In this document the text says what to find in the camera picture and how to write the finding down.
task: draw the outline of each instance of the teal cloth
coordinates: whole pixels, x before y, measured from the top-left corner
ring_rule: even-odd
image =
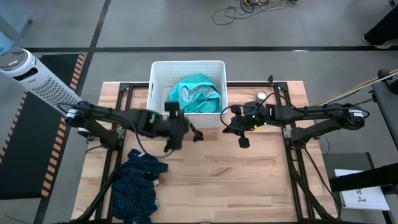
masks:
[[[170,91],[184,113],[220,113],[221,95],[213,80],[202,73],[183,77]]]

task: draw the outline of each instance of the wooden table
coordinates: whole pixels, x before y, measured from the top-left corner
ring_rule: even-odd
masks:
[[[119,84],[103,83],[98,105],[114,108]],[[295,106],[308,105],[303,82],[288,82],[288,86]],[[251,101],[259,90],[273,92],[270,87],[229,87],[229,105]],[[147,89],[135,88],[131,108],[146,108],[146,102]],[[275,98],[271,97],[267,103],[275,103]],[[226,115],[227,123],[231,115],[230,112]],[[312,121],[296,123],[298,127],[313,124]],[[151,216],[152,222],[296,222],[281,128],[263,126],[260,130],[247,132],[251,143],[248,149],[239,147],[237,136],[222,134],[223,128],[201,129],[205,135],[203,142],[192,142],[192,135],[188,134],[181,150],[161,160],[169,165],[169,171],[161,175],[160,184],[155,187],[160,209]],[[164,139],[142,138],[142,142],[151,154],[163,153]],[[93,142],[89,147],[98,144]],[[139,149],[139,146],[133,133],[128,131],[122,163],[127,161],[126,155],[132,148]],[[318,141],[311,140],[307,149],[327,180]],[[101,148],[87,153],[72,218],[81,215],[98,193],[105,155],[106,151]],[[304,154],[303,159],[311,191],[335,216],[332,197],[322,185],[308,156]],[[104,211],[108,209],[109,192]],[[303,193],[299,192],[303,214],[307,217]]]

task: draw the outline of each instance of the concrete floor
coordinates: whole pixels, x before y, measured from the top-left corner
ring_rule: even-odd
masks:
[[[34,23],[16,44],[19,47],[89,47],[104,4],[104,0],[22,2],[32,11]],[[112,0],[97,46],[361,46],[361,36],[391,10],[386,0],[299,0],[228,26],[214,25],[211,15],[233,4],[233,0],[158,0],[155,4]],[[303,80],[310,103],[369,80],[381,68],[398,68],[395,51],[95,53],[81,97],[96,103],[106,81],[149,81],[150,65],[159,60],[222,60],[228,80],[265,80],[269,75],[276,80]],[[0,142],[22,92],[0,77]],[[348,101],[369,97],[364,90]],[[330,153],[370,152],[376,167],[397,162],[398,151],[377,105],[368,103],[363,108],[371,112],[366,126],[328,134]],[[324,138],[320,144],[326,152]],[[45,223],[70,219],[85,149],[84,140],[72,131]],[[398,198],[388,201],[397,213]],[[1,201],[0,223],[17,223],[4,214],[32,223],[38,204],[37,199]],[[343,220],[384,223],[381,212],[376,214],[344,210]]]

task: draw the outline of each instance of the yellow cord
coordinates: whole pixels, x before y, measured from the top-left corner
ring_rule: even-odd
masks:
[[[392,75],[393,73],[396,73],[396,72],[398,72],[398,69],[395,69],[395,70],[389,72],[389,74]],[[340,95],[338,95],[338,96],[335,96],[335,97],[333,97],[332,99],[338,98],[338,97],[340,97],[340,96],[342,96],[342,95],[344,95],[344,94],[346,94],[346,93],[348,93],[348,92],[351,92],[351,91],[354,91],[354,90],[356,90],[356,89],[358,89],[358,88],[361,88],[362,86],[365,86],[365,85],[367,85],[367,84],[369,84],[369,83],[372,83],[372,82],[374,82],[374,81],[376,81],[376,80],[378,80],[378,79],[379,79],[379,78],[372,78],[371,80],[368,80],[368,81],[366,81],[366,82],[364,82],[364,83],[362,83],[362,84],[359,84],[358,86],[356,86],[356,87],[354,87],[354,88],[352,88],[352,89],[350,89],[350,90],[348,90],[348,91],[345,91],[344,93],[342,93],[342,94],[340,94]],[[319,103],[315,103],[314,105],[311,105],[311,106],[319,106],[319,105],[322,105],[322,104],[324,104],[324,103],[326,103],[326,102],[328,102],[328,101],[330,101],[330,100],[332,100],[332,99],[324,100],[324,101],[321,101],[321,102],[319,102]]]

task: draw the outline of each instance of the floor mat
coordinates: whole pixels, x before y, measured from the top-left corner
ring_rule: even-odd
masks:
[[[40,61],[72,90],[83,84],[84,55],[44,55]],[[0,199],[50,195],[68,133],[63,116],[26,91],[0,153]]]

